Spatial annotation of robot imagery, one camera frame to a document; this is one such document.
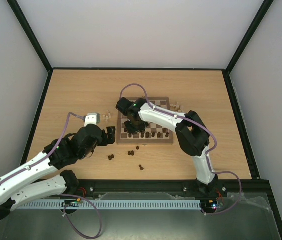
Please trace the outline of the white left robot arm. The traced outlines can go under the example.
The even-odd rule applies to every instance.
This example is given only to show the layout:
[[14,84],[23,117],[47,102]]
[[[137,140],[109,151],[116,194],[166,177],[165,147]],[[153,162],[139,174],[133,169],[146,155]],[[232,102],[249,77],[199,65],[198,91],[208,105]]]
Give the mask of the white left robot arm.
[[79,181],[65,167],[88,157],[96,147],[115,142],[115,127],[101,129],[94,124],[55,139],[36,157],[0,177],[0,220],[18,207],[38,199],[74,194]]

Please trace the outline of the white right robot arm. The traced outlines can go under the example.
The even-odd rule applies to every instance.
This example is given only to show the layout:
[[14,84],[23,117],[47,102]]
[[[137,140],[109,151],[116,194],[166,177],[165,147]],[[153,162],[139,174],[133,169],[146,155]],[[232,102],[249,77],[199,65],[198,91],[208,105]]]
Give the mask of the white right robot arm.
[[116,109],[127,117],[124,128],[131,135],[144,134],[149,123],[175,133],[180,149],[193,159],[198,191],[209,196],[216,190],[218,177],[212,168],[209,152],[216,148],[217,141],[196,112],[170,111],[144,98],[131,102],[124,97],[119,99]]

